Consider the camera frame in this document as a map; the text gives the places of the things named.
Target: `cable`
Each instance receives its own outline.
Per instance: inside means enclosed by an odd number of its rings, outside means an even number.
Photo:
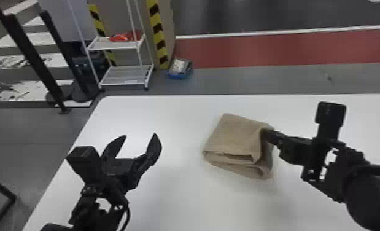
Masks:
[[[124,231],[125,230],[126,226],[130,222],[130,218],[131,218],[131,211],[130,211],[130,207],[127,206],[126,207],[126,220],[125,220],[124,224],[122,225],[122,228],[121,228],[120,231]]]

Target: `white table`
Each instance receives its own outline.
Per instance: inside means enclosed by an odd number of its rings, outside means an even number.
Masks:
[[[273,179],[257,181],[213,167],[201,155],[226,112],[312,138],[320,101],[347,105],[340,138],[380,164],[380,95],[108,97],[74,147],[94,146],[101,153],[126,134],[118,157],[135,157],[145,151],[153,132],[159,135],[159,161],[127,194],[132,212],[127,230],[363,230],[344,205],[300,179],[302,167],[275,157]],[[67,225],[82,186],[63,162],[24,230],[37,231],[48,222]]]

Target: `white wire shelf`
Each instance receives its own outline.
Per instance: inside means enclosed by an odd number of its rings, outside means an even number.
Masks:
[[[111,66],[100,85],[144,85],[148,87],[154,65]]]
[[[141,39],[137,41],[124,41],[124,42],[112,42],[108,40],[109,37],[95,37],[91,44],[87,47],[89,51],[92,50],[125,50],[125,49],[140,49],[145,39],[145,34],[141,36]]]

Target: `shelf rack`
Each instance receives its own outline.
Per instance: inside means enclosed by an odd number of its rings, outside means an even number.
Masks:
[[[142,22],[142,17],[139,11],[137,0],[133,0],[133,1],[134,1],[138,19],[141,25],[141,29],[144,30],[144,24]],[[137,40],[137,34],[135,30],[130,0],[125,0],[125,2],[128,8],[128,14],[130,16],[131,29],[133,32],[133,41],[112,42],[108,40],[108,37],[101,37],[98,35],[98,33],[96,33],[96,37],[94,38],[94,40],[91,42],[89,46],[86,46],[84,36],[82,35],[76,15],[72,8],[71,0],[68,0],[68,6],[69,6],[69,10],[72,13],[72,17],[75,21],[75,25],[79,33],[79,36],[81,38],[82,45],[85,49],[85,53],[87,54],[87,58],[90,62],[91,69],[93,71],[95,80],[97,81],[97,84],[99,85],[99,88],[102,89],[102,87],[106,85],[143,85],[144,89],[148,90],[149,89],[148,85],[151,79],[152,72],[154,70],[154,62],[153,62],[152,54],[150,51],[150,44],[145,34],[141,36],[140,40]],[[149,57],[151,59],[150,65],[144,65],[142,62],[140,51],[141,51],[141,47],[144,41],[147,46]],[[139,65],[137,66],[110,66],[107,72],[105,73],[104,77],[101,79],[101,81],[99,81],[98,75],[92,63],[90,52],[94,52],[97,50],[105,51],[105,50],[129,50],[129,49],[136,50]]]

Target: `beige towel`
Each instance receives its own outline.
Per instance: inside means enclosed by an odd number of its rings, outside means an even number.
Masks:
[[[260,140],[262,129],[273,129],[233,114],[224,114],[208,139],[203,154],[212,165],[255,179],[268,179],[273,145]]]

